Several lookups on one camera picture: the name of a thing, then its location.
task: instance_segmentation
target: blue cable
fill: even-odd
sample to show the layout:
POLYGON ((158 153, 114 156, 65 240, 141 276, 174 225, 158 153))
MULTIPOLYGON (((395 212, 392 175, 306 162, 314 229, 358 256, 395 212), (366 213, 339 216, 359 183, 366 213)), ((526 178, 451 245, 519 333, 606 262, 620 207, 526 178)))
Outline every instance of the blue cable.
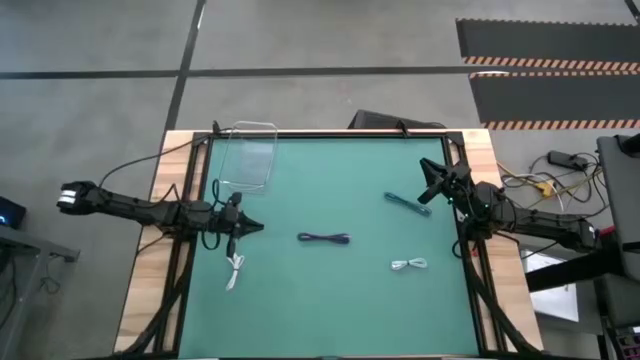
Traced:
POLYGON ((401 198, 400 196, 398 196, 396 194, 393 194, 393 193, 390 193, 390 192, 385 192, 384 193, 384 198, 389 200, 389 201, 391 201, 391 202, 403 205, 403 206, 405 206, 405 207, 417 212, 418 214, 420 214, 422 216, 428 217, 429 215, 431 215, 431 209, 429 209, 428 207, 426 207, 426 206, 424 206, 422 204, 418 204, 418 203, 414 203, 414 202, 405 200, 405 199, 401 198))

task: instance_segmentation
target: transparent plastic box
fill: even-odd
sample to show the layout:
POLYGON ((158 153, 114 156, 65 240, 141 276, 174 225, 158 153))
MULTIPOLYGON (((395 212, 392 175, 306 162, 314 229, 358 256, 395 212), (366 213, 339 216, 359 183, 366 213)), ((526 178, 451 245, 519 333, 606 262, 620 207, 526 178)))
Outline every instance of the transparent plastic box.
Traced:
POLYGON ((278 128, 271 123, 238 121, 229 131, 220 184, 232 191, 262 193, 269 181, 278 144, 278 128))

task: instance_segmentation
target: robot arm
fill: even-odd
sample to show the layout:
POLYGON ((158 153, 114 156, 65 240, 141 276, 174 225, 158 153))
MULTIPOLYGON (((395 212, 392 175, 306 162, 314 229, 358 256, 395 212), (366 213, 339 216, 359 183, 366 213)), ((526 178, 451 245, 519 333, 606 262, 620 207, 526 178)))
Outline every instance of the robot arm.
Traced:
POLYGON ((471 169, 462 163, 445 167, 428 159, 420 160, 428 189, 418 201, 426 204, 442 193, 456 209, 470 217, 467 237, 470 240, 490 239, 496 231, 508 231, 557 241, 578 252, 587 252, 595 245, 593 226, 579 215, 553 214, 516 208, 493 184, 474 184, 471 169))
MULTIPOLYGON (((90 181, 76 181, 62 185, 57 206, 69 215, 103 213, 129 219, 141 225, 155 225, 163 233, 211 232, 230 235, 233 239, 260 231, 264 225, 253 221, 239 210, 241 193, 233 193, 220 211, 204 201, 159 201, 152 203, 113 193, 90 181)), ((235 246, 228 246, 233 252, 235 246)))

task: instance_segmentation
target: concrete floor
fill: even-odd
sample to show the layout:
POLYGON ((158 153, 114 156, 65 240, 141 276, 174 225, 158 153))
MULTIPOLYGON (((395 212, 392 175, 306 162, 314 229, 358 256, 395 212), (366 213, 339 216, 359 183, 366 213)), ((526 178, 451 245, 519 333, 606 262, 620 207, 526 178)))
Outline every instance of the concrete floor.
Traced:
MULTIPOLYGON (((0 71, 176 69, 195 4, 0 0, 0 71)), ((460 65, 454 19, 461 17, 633 23, 622 0, 210 0, 192 68, 460 65)), ((28 232, 82 250, 76 265, 52 266, 62 291, 39 297, 22 359, 110 353, 140 227, 101 215, 62 216, 55 201, 65 181, 97 181, 118 164, 155 153, 173 87, 173 79, 0 81, 0 193, 28 207, 28 232)), ((214 119, 344 128, 361 108, 480 126, 464 76, 428 75, 192 79, 177 128, 210 128, 214 119)), ((610 133, 492 137, 498 159, 523 171, 551 148, 593 151, 595 139, 610 133)), ((154 165, 128 168, 107 186, 147 196, 154 165)), ((535 199, 534 193, 513 196, 535 199)), ((555 206, 549 201, 541 208, 555 206)), ((571 210, 598 207, 593 200, 571 210)), ((609 213, 595 223, 610 223, 609 213)), ((543 338, 552 352, 597 356, 592 337, 543 328, 543 338)))

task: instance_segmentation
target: green table surface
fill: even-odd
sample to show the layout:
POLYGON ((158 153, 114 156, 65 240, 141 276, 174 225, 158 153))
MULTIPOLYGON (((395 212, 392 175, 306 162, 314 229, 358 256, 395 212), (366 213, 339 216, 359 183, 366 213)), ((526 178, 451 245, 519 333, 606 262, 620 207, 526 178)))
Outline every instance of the green table surface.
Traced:
MULTIPOLYGON (((227 141, 213 144, 209 202, 227 141)), ((266 191, 242 200, 265 229, 239 241, 233 290, 226 237, 216 251, 198 243, 180 358, 477 355, 451 206, 439 196, 425 218, 383 197, 422 193, 422 157, 444 163, 442 140, 279 139, 266 191), (301 243, 299 232, 351 243, 301 243), (416 257, 428 268, 390 268, 416 257)))

